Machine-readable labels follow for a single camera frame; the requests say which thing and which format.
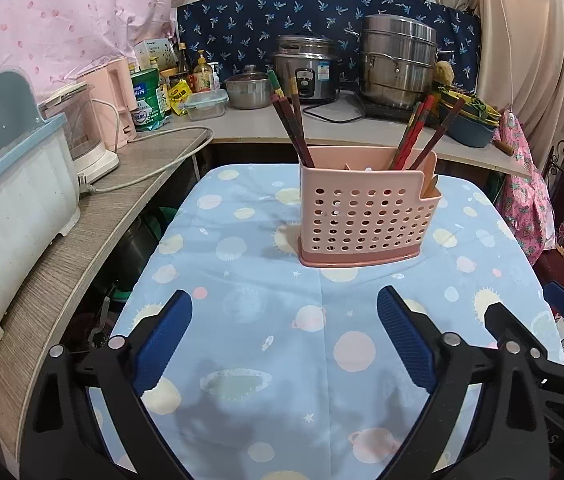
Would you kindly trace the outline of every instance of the navy blue floral cloth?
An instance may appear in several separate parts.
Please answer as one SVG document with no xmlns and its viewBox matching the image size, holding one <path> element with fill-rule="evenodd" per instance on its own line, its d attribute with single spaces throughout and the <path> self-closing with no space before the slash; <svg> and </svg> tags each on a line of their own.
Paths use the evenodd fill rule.
<svg viewBox="0 0 564 480">
<path fill-rule="evenodd" d="M 201 0 L 177 9 L 181 41 L 191 51 L 205 50 L 220 63 L 220 78 L 242 72 L 244 65 L 271 66 L 275 40 L 282 34 L 321 36 L 337 41 L 343 60 L 342 82 L 358 82 L 363 18 L 398 14 L 420 20 L 438 32 L 439 60 L 453 65 L 454 85 L 476 88 L 481 44 L 480 20 L 426 0 Z"/>
</svg>

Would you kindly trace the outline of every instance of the beige curtain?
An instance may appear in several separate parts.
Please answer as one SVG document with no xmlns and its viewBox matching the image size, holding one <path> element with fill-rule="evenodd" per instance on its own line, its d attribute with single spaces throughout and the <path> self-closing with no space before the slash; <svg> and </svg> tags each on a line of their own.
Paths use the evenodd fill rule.
<svg viewBox="0 0 564 480">
<path fill-rule="evenodd" d="M 438 3 L 475 9 L 479 15 L 482 58 L 477 94 L 496 108 L 513 103 L 534 163 L 542 168 L 551 146 L 564 139 L 564 0 Z"/>
</svg>

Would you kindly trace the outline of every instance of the rice cooker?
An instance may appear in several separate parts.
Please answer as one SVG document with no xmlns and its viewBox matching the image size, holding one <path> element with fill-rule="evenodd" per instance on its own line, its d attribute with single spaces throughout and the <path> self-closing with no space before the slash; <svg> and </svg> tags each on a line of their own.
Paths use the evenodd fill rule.
<svg viewBox="0 0 564 480">
<path fill-rule="evenodd" d="M 312 36 L 279 36 L 273 66 L 285 95 L 291 94 L 291 77 L 297 79 L 302 103 L 335 100 L 339 70 L 335 41 Z"/>
</svg>

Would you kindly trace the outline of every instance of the pink utensil holder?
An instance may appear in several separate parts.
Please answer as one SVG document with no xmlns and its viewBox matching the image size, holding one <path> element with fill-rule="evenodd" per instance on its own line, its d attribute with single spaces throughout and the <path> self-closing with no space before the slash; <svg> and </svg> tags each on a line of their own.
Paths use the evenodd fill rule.
<svg viewBox="0 0 564 480">
<path fill-rule="evenodd" d="M 298 246 L 305 266 L 362 267 L 419 254 L 442 198 L 437 189 L 431 198 L 420 198 L 423 184 L 434 176 L 434 152 L 416 171 L 386 171 L 396 148 L 312 146 L 309 151 L 315 168 L 300 164 Z M 405 168 L 420 152 L 412 150 Z"/>
</svg>

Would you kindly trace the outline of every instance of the pink polka dot fabric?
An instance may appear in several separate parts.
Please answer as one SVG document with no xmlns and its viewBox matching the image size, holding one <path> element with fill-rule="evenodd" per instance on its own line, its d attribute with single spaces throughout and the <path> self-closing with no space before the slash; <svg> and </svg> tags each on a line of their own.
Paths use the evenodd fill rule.
<svg viewBox="0 0 564 480">
<path fill-rule="evenodd" d="M 172 0 L 0 0 L 0 69 L 19 68 L 38 99 L 133 46 L 174 31 Z"/>
</svg>

